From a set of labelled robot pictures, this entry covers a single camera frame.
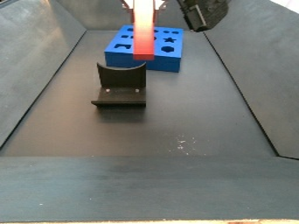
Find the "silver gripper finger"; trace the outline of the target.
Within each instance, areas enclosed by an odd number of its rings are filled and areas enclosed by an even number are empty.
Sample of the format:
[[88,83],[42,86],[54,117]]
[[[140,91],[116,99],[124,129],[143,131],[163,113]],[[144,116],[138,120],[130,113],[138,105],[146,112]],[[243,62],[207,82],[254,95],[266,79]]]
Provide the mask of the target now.
[[119,0],[119,1],[122,2],[123,8],[130,13],[131,22],[135,22],[135,17],[134,17],[134,0]]
[[154,0],[154,21],[158,20],[159,13],[167,7],[169,0]]

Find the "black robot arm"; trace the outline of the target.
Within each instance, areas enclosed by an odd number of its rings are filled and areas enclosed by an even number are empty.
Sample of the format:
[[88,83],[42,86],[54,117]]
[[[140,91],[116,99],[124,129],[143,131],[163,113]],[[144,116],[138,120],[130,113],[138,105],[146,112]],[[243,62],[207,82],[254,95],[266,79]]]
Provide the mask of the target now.
[[[230,6],[227,0],[175,0],[179,4],[183,19],[189,28],[194,32],[205,32],[213,29],[221,20],[227,16]],[[124,9],[131,13],[132,22],[135,21],[135,0],[120,0]],[[166,9],[170,0],[152,0],[154,2],[154,21],[157,13]]]

